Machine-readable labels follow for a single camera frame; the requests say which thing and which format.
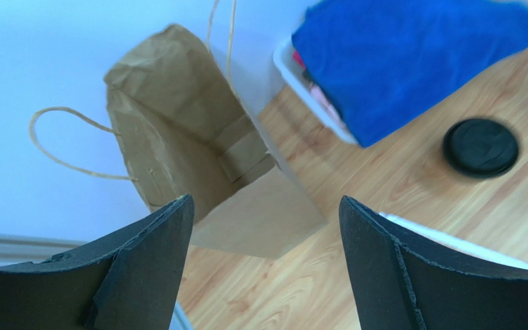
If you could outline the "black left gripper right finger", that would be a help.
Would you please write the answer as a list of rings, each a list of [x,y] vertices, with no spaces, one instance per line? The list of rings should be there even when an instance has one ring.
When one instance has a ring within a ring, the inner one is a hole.
[[[528,329],[528,269],[453,250],[352,197],[339,220],[363,329]]]

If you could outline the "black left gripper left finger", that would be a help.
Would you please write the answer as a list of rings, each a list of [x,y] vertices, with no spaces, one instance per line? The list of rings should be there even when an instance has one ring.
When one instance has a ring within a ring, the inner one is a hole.
[[[183,195],[41,263],[0,267],[0,329],[167,329],[194,215]]]

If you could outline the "black plastic cup lid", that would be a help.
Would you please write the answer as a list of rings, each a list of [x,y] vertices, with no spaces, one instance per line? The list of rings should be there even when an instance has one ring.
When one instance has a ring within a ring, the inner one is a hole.
[[[446,132],[442,153],[456,172],[474,179],[492,179],[516,165],[520,145],[504,124],[490,118],[468,118]]]

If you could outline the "brown paper bag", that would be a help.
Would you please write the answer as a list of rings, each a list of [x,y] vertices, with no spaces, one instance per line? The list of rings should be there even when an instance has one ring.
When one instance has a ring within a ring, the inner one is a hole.
[[[104,76],[106,132],[149,210],[195,202],[191,242],[278,259],[327,224],[206,41],[172,23]]]

